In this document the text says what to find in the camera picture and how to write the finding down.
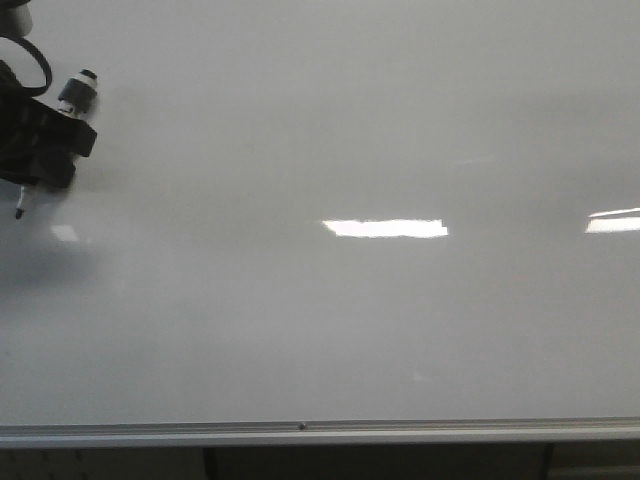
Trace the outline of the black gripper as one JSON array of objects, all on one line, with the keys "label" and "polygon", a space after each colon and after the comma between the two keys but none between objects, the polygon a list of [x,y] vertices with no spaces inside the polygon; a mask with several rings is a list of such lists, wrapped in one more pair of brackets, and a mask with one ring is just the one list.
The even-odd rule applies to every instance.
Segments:
[{"label": "black gripper", "polygon": [[17,185],[70,186],[74,159],[91,155],[97,132],[23,93],[1,64],[1,178]]}]

